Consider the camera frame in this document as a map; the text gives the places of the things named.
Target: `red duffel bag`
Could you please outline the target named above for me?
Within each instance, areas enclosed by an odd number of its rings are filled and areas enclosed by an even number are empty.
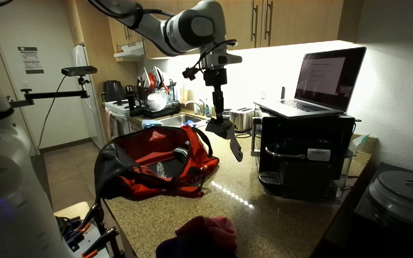
[[[208,152],[200,141],[208,145]],[[157,166],[163,172],[157,173]],[[161,193],[200,197],[205,176],[219,163],[210,140],[199,129],[158,126],[113,139],[95,162],[96,200]],[[188,186],[200,181],[199,186]]]

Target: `silver lid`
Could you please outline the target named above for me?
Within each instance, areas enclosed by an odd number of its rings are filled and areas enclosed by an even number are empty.
[[[383,172],[369,185],[367,193],[390,215],[413,224],[413,173]]]

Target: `range hood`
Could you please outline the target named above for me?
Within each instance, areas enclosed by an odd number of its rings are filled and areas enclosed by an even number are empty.
[[[114,54],[114,57],[121,57],[125,61],[141,60],[144,57],[143,41],[122,46],[122,52]]]

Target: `laptop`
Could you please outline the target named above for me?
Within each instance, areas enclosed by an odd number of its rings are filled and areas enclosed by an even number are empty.
[[[287,119],[343,114],[365,53],[365,47],[358,47],[306,54],[293,100],[254,103]]]

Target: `laptop keyboard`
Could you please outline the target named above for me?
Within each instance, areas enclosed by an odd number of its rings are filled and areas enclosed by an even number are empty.
[[[293,108],[300,109],[300,110],[305,111],[305,112],[316,112],[316,111],[329,110],[328,108],[314,106],[314,105],[306,104],[306,103],[296,101],[296,100],[287,100],[287,101],[283,100],[283,101],[281,101],[281,103],[285,104],[287,106],[291,106]]]

